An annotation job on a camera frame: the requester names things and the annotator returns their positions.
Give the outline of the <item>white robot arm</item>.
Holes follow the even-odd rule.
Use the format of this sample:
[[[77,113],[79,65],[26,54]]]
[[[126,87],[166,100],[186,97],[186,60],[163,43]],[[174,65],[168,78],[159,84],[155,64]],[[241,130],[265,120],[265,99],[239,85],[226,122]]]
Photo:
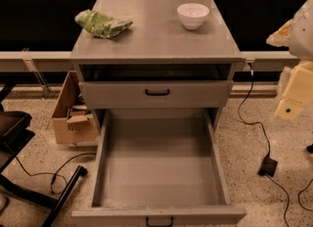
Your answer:
[[[294,17],[271,34],[266,43],[286,46],[300,59],[275,110],[282,120],[295,119],[313,101],[313,0],[307,0]]]

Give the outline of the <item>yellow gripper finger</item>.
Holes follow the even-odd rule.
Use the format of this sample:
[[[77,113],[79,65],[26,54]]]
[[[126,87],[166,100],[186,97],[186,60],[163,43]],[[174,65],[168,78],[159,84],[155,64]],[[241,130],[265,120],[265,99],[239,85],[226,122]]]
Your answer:
[[[266,43],[275,47],[288,47],[290,41],[290,30],[292,20],[284,23],[278,30],[270,34],[266,39]]]
[[[313,63],[300,62],[290,71],[290,78],[275,110],[275,117],[282,120],[293,120],[312,101]]]

